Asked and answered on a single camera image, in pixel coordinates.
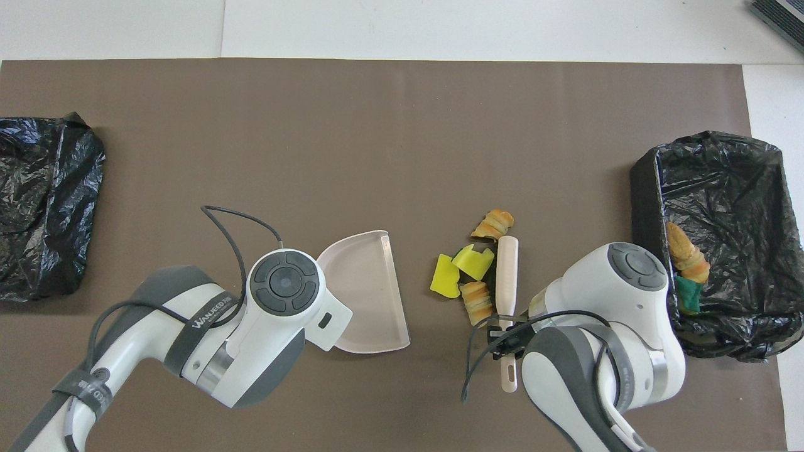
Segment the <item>pale yellow bread piece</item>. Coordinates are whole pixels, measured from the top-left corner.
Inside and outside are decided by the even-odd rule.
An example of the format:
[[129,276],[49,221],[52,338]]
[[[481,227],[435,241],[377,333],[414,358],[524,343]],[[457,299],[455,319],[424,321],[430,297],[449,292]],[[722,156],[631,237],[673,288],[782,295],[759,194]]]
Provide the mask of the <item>pale yellow bread piece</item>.
[[681,277],[701,285],[709,280],[711,266],[697,246],[693,247],[688,257],[682,259],[672,256],[671,259]]

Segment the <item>grey ribbed device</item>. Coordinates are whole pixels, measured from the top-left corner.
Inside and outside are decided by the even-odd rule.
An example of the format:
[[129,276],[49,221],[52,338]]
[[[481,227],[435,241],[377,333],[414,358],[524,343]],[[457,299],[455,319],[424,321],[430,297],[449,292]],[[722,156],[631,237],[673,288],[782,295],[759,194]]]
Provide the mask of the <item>grey ribbed device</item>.
[[804,54],[804,0],[747,0],[747,7]]

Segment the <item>beige handled brush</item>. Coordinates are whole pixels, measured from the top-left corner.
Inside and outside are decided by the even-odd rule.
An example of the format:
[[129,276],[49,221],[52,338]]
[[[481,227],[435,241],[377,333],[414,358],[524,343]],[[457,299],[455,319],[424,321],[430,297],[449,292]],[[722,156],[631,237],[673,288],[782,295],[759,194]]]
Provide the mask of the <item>beige handled brush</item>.
[[[514,317],[517,285],[519,274],[519,240],[512,235],[503,235],[497,247],[497,266],[495,272],[495,306],[501,320],[499,327],[505,333],[513,326],[511,318]],[[515,367],[515,357],[509,353],[501,355],[501,388],[507,393],[517,391],[518,375]]]

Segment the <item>beige plastic dustpan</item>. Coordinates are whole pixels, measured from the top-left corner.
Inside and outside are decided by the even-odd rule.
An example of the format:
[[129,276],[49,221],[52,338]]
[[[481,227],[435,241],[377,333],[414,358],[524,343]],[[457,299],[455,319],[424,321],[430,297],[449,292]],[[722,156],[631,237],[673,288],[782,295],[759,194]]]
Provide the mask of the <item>beige plastic dustpan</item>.
[[356,354],[410,346],[389,233],[373,230],[331,244],[318,256],[327,288],[352,312],[334,345]]

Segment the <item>striped orange croissant piece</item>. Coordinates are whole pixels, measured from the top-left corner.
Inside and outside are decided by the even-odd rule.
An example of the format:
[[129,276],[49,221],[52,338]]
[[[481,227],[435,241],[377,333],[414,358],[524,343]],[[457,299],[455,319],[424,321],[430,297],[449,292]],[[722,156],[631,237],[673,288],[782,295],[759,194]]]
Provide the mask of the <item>striped orange croissant piece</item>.
[[485,217],[471,232],[470,237],[490,239],[496,242],[503,237],[503,235],[508,234],[514,224],[515,219],[510,212],[495,208],[485,214]]
[[491,293],[485,281],[471,281],[459,286],[471,326],[494,314]]

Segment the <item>brown bread roll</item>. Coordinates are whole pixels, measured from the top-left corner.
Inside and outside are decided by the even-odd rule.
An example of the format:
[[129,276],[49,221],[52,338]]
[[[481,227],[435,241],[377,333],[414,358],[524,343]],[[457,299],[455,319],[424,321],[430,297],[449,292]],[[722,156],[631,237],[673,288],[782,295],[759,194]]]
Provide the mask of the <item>brown bread roll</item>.
[[669,253],[673,259],[685,261],[694,254],[695,246],[680,226],[667,222],[666,234]]

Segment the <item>black bag-lined bin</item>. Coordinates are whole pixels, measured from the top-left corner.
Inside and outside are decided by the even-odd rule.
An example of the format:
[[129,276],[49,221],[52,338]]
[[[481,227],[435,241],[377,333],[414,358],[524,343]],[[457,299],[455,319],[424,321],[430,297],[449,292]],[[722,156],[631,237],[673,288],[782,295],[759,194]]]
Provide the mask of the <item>black bag-lined bin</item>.
[[[683,299],[668,222],[711,264],[698,303]],[[778,147],[704,131],[650,149],[631,167],[631,230],[669,271],[667,309],[690,357],[759,362],[804,337],[804,249]]]
[[103,142],[76,112],[0,117],[0,301],[79,288],[104,162]]

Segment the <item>brown table mat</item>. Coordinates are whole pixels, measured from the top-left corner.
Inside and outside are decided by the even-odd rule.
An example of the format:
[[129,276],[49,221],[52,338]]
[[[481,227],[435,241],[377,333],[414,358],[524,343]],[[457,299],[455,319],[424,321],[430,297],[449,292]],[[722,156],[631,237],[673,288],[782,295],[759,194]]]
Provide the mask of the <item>brown table mat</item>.
[[312,344],[267,400],[232,410],[154,361],[93,428],[90,452],[570,452],[486,358],[460,402],[470,335],[430,290],[437,256],[493,208],[521,244],[519,307],[571,264],[631,240],[629,170],[702,131],[752,134],[736,65],[342,60],[6,61],[0,117],[77,112],[106,147],[75,294],[0,303],[0,452],[84,357],[92,324],[156,269],[239,290],[202,204],[313,256],[383,229],[411,344]]

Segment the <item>yellow and green sponge piece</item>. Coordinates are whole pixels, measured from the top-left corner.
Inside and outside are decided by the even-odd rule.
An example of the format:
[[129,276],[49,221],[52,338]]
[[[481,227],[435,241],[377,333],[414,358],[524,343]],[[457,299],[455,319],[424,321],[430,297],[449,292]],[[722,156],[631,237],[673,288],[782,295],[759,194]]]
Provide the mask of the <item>yellow and green sponge piece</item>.
[[704,284],[681,275],[675,275],[674,281],[680,312],[686,316],[700,314],[700,297]]

